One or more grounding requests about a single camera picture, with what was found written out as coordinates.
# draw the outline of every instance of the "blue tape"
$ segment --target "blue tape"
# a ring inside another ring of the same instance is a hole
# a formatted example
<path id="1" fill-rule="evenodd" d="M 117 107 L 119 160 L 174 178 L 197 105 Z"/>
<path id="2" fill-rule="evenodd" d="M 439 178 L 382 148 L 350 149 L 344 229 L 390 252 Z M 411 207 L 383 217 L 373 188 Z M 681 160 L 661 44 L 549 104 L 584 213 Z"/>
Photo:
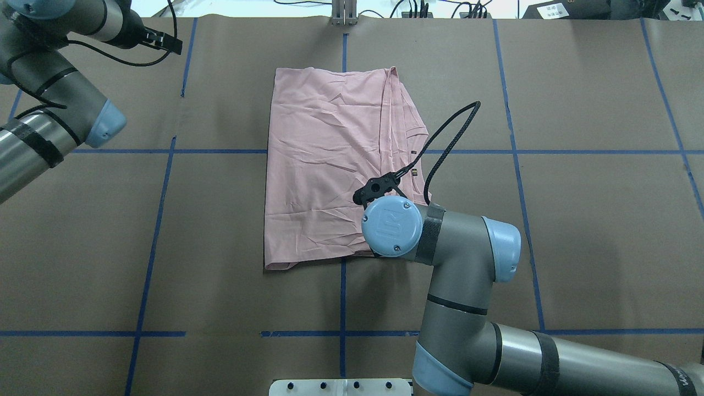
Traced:
<path id="1" fill-rule="evenodd" d="M 17 112 L 17 106 L 20 105 L 20 99 L 22 99 L 22 90 L 18 89 L 17 94 L 15 95 L 15 101 L 12 103 L 12 108 L 10 109 L 10 116 L 7 118 L 7 121 L 15 118 L 15 113 Z"/>
<path id="2" fill-rule="evenodd" d="M 171 164 L 174 158 L 174 148 L 176 147 L 176 136 L 171 139 L 171 148 L 169 148 L 169 158 L 166 161 L 166 172 L 164 173 L 164 183 L 161 187 L 161 198 L 159 199 L 159 210 L 156 214 L 156 224 L 154 226 L 154 236 L 151 240 L 151 251 L 149 252 L 149 264 L 146 267 L 146 277 L 144 279 L 144 290 L 142 291 L 142 303 L 139 306 L 139 317 L 137 318 L 137 331 L 134 335 L 134 344 L 132 346 L 132 358 L 130 359 L 130 369 L 127 372 L 127 385 L 125 386 L 125 396 L 129 396 L 132 392 L 132 381 L 134 380 L 134 368 L 137 365 L 137 355 L 139 352 L 139 340 L 142 337 L 142 326 L 144 325 L 144 312 L 146 311 L 146 301 L 149 297 L 149 286 L 151 284 L 151 274 L 154 268 L 154 259 L 156 258 L 156 243 L 159 239 L 161 230 L 161 219 L 164 213 L 164 199 L 166 198 L 166 190 L 169 185 L 169 177 L 171 175 Z"/>
<path id="3" fill-rule="evenodd" d="M 704 328 L 601 328 L 581 330 L 542 330 L 547 335 L 676 335 L 704 334 Z"/>
<path id="4" fill-rule="evenodd" d="M 183 85 L 181 86 L 181 97 L 186 96 L 186 85 L 188 84 L 188 72 L 191 70 L 191 57 L 193 56 L 193 43 L 196 42 L 196 28 L 198 27 L 198 18 L 193 18 L 193 27 L 191 27 L 191 42 L 188 44 L 188 55 L 186 55 L 186 67 L 183 70 Z"/>
<path id="5" fill-rule="evenodd" d="M 670 119 L 670 125 L 672 126 L 672 132 L 674 133 L 674 138 L 677 141 L 677 147 L 682 155 L 682 161 L 684 162 L 684 168 L 687 171 L 687 177 L 689 177 L 689 184 L 692 186 L 692 192 L 694 193 L 694 199 L 699 207 L 699 214 L 704 220 L 704 204 L 702 204 L 702 198 L 699 194 L 699 189 L 697 188 L 697 182 L 694 180 L 694 175 L 692 175 L 692 168 L 689 166 L 689 160 L 687 159 L 687 154 L 684 151 L 684 145 L 682 144 L 682 138 L 679 136 L 679 130 L 677 129 L 677 124 L 674 122 L 674 116 L 672 115 L 672 109 L 670 108 L 670 101 L 667 100 L 667 95 L 665 94 L 665 88 L 662 86 L 662 80 L 660 79 L 660 73 L 658 72 L 658 66 L 655 64 L 655 57 L 653 57 L 653 50 L 650 47 L 650 38 L 648 37 L 648 29 L 646 29 L 646 21 L 641 18 L 641 29 L 643 30 L 643 38 L 646 42 L 646 49 L 648 50 L 648 58 L 650 59 L 650 65 L 653 67 L 653 74 L 655 76 L 655 81 L 658 84 L 658 89 L 660 90 L 660 95 L 662 96 L 662 102 L 665 104 L 665 110 L 667 112 L 667 117 Z"/>
<path id="6" fill-rule="evenodd" d="M 262 338 L 271 337 L 339 337 L 337 330 L 294 330 L 294 331 L 263 331 L 259 333 Z"/>
<path id="7" fill-rule="evenodd" d="M 349 33 L 342 34 L 342 72 L 347 73 L 347 36 Z"/>
<path id="8" fill-rule="evenodd" d="M 528 210 L 526 209 L 525 194 L 523 192 L 523 179 L 521 178 L 520 164 L 518 162 L 518 148 L 516 146 L 516 136 L 513 131 L 513 118 L 511 110 L 508 106 L 508 90 L 506 88 L 506 75 L 503 69 L 503 58 L 501 57 L 501 43 L 498 38 L 498 25 L 496 19 L 492 20 L 494 24 L 494 39 L 496 41 L 496 57 L 498 58 L 498 69 L 501 74 L 501 87 L 503 89 L 503 103 L 506 108 L 506 120 L 508 121 L 508 129 L 511 132 L 511 149 L 513 151 L 513 167 L 516 172 L 516 181 L 518 183 L 518 197 L 521 203 L 521 212 L 523 214 L 523 227 L 528 240 L 528 250 L 530 251 L 530 266 L 533 271 L 533 293 L 535 294 L 536 309 L 538 311 L 538 324 L 540 330 L 545 329 L 545 318 L 543 317 L 543 304 L 540 297 L 540 285 L 538 282 L 538 271 L 535 266 L 535 254 L 533 253 L 533 239 L 530 235 L 530 224 L 528 223 Z"/>
<path id="9" fill-rule="evenodd" d="M 347 358 L 345 356 L 347 331 L 347 259 L 340 263 L 340 378 L 347 378 Z"/>

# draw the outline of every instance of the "clothing label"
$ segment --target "clothing label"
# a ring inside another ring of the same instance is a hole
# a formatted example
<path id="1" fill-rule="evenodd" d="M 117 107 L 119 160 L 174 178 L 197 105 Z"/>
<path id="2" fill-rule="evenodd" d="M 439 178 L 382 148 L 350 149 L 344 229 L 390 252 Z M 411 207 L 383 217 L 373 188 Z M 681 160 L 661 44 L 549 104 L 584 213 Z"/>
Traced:
<path id="1" fill-rule="evenodd" d="M 565 9 L 562 3 L 551 4 L 549 6 L 542 6 L 537 8 L 540 16 L 543 19 L 557 19 L 564 18 L 565 16 L 570 16 L 570 14 Z"/>

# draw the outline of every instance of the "cable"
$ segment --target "cable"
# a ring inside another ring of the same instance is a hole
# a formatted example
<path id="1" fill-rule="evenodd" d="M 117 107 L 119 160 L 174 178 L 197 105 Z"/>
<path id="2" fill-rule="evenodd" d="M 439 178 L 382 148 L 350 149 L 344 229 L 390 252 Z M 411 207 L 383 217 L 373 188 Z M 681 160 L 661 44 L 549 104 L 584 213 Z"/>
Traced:
<path id="1" fill-rule="evenodd" d="M 323 2 L 323 1 L 309 1 L 309 0 L 305 0 L 305 1 L 292 1 L 292 2 L 290 2 L 290 3 L 286 3 L 286 2 L 283 2 L 283 1 L 280 1 L 280 0 L 274 0 L 274 2 L 275 2 L 276 4 L 283 4 L 284 6 L 293 6 L 293 5 L 296 5 L 296 4 L 317 4 L 317 5 L 321 5 L 321 6 L 331 6 L 331 5 L 332 5 L 332 3 L 325 3 L 325 2 Z"/>
<path id="2" fill-rule="evenodd" d="M 445 123 L 444 123 L 440 128 L 438 128 L 437 131 L 435 131 L 435 133 L 430 137 L 430 139 L 428 139 L 428 141 L 425 142 L 425 145 L 423 146 L 423 149 L 420 150 L 420 153 L 418 153 L 418 155 L 415 157 L 415 159 L 413 160 L 413 162 L 409 163 L 407 166 L 404 166 L 404 167 L 401 168 L 398 172 L 394 173 L 394 177 L 395 177 L 397 180 L 400 180 L 403 175 L 405 175 L 406 173 L 408 173 L 408 171 L 410 171 L 411 169 L 413 169 L 413 167 L 415 166 L 415 164 L 417 164 L 418 161 L 420 160 L 420 157 L 421 157 L 423 154 L 425 154 L 425 151 L 428 149 L 428 147 L 429 147 L 430 144 L 433 142 L 433 140 L 435 140 L 435 138 L 436 138 L 438 135 L 440 135 L 440 132 L 442 132 L 443 129 L 445 129 L 445 127 L 446 127 L 447 125 L 450 125 L 450 123 L 451 123 L 455 118 L 457 118 L 460 114 L 464 113 L 465 111 L 467 111 L 467 110 L 469 110 L 469 109 L 473 109 L 473 110 L 472 110 L 472 113 L 470 113 L 469 117 L 467 117 L 467 120 L 465 121 L 465 124 L 462 125 L 462 127 L 461 127 L 460 130 L 459 130 L 459 132 L 457 132 L 457 135 L 455 135 L 455 137 L 450 141 L 450 144 L 447 145 L 447 148 L 445 148 L 445 150 L 443 151 L 443 153 L 442 153 L 442 155 L 440 156 L 440 158 L 438 158 L 438 160 L 437 160 L 437 162 L 435 163 L 435 165 L 433 165 L 433 168 L 430 170 L 430 173 L 428 173 L 428 177 L 427 177 L 427 179 L 425 180 L 425 188 L 423 189 L 423 197 L 425 198 L 425 203 L 426 203 L 426 204 L 430 205 L 430 199 L 428 198 L 428 190 L 429 190 L 430 182 L 432 181 L 433 176 L 435 175 L 435 173 L 437 172 L 437 170 L 440 168 L 440 165 L 442 165 L 443 161 L 445 161 L 445 158 L 448 156 L 448 154 L 450 154 L 450 151 L 452 151 L 452 148 L 454 148 L 455 144 L 457 144 L 457 141 L 462 137 L 462 135 L 465 133 L 465 131 L 467 130 L 467 128 L 470 126 L 470 123 L 472 123 L 472 120 L 474 120 L 474 116 L 477 115 L 477 112 L 479 111 L 479 107 L 480 107 L 481 105 L 482 105 L 482 103 L 481 103 L 480 101 L 476 101 L 476 102 L 474 102 L 474 103 L 472 103 L 472 104 L 468 104 L 467 106 L 462 107 L 460 110 L 458 110 L 456 113 L 454 113 L 450 118 L 447 119 L 447 121 L 445 121 Z"/>
<path id="3" fill-rule="evenodd" d="M 457 13 L 457 10 L 459 10 L 460 7 L 463 6 L 463 5 L 465 5 L 465 4 L 467 4 L 467 5 L 470 7 L 470 13 L 471 13 L 471 12 L 472 12 L 472 3 L 470 3 L 469 1 L 463 1 L 463 2 L 459 3 L 459 4 L 455 7 L 455 10 L 454 10 L 454 11 L 452 11 L 452 16 L 450 17 L 450 19 L 454 18 L 454 17 L 455 17 L 455 14 Z"/>
<path id="4" fill-rule="evenodd" d="M 378 16 L 380 16 L 380 17 L 382 17 L 382 18 L 384 17 L 382 14 L 380 14 L 380 13 L 374 11 L 374 10 L 364 10 L 364 11 L 361 11 L 361 12 L 359 13 L 359 15 L 362 15 L 362 14 L 364 14 L 364 13 L 375 13 L 375 14 L 377 14 Z"/>
<path id="5" fill-rule="evenodd" d="M 171 16 L 172 16 L 173 22 L 174 22 L 174 39 L 178 39 L 178 25 L 177 25 L 177 21 L 176 21 L 176 12 L 174 11 L 174 6 L 171 3 L 171 0 L 166 0 L 166 1 L 169 3 L 169 11 L 171 11 Z M 169 56 L 169 54 L 171 54 L 171 51 L 166 50 L 166 53 L 163 54 L 159 59 L 157 59 L 155 61 L 148 62 L 148 63 L 133 63 L 133 62 L 124 61 L 124 60 L 118 58 L 117 56 L 110 55 L 107 52 L 103 51 L 102 49 L 97 48 L 97 47 L 93 47 L 92 45 L 90 45 L 86 42 L 81 42 L 81 41 L 77 41 L 77 40 L 68 40 L 67 43 L 77 44 L 77 45 L 86 47 L 88 49 L 92 49 L 93 51 L 97 52 L 98 54 L 101 54 L 102 56 L 106 56 L 116 62 L 122 63 L 123 65 L 134 66 L 134 67 L 138 67 L 138 68 L 147 67 L 147 66 L 154 66 L 157 63 L 160 63 L 161 61 L 166 59 L 166 57 Z"/>
<path id="6" fill-rule="evenodd" d="M 396 3 L 396 5 L 394 6 L 394 9 L 391 10 L 391 15 L 389 16 L 389 18 L 393 18 L 393 17 L 394 17 L 394 13 L 396 12 L 396 9 L 397 9 L 398 6 L 400 6 L 401 3 L 403 3 L 404 1 L 406 1 L 406 0 L 398 0 L 398 3 Z"/>

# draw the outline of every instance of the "wrinkled fabric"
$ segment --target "wrinkled fabric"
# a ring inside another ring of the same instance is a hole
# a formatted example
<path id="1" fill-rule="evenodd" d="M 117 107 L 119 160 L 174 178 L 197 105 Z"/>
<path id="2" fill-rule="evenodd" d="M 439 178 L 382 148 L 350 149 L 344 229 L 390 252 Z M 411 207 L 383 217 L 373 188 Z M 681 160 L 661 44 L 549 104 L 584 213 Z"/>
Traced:
<path id="1" fill-rule="evenodd" d="M 361 230 L 364 209 L 352 195 L 368 179 L 408 165 L 427 136 L 395 68 L 277 69 L 267 158 L 266 269 L 369 254 Z M 425 204 L 420 162 L 416 169 L 399 187 Z"/>

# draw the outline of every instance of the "pink shirt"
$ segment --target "pink shirt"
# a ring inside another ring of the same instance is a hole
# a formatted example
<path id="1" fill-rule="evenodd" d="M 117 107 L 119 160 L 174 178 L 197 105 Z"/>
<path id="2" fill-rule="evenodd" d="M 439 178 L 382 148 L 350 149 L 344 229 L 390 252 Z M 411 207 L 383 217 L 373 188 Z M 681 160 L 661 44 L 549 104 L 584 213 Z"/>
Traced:
<path id="1" fill-rule="evenodd" d="M 364 209 L 352 194 L 368 179 L 408 165 L 428 132 L 395 68 L 334 73 L 276 70 L 264 217 L 266 269 L 366 255 Z M 417 172 L 401 191 L 419 204 Z"/>

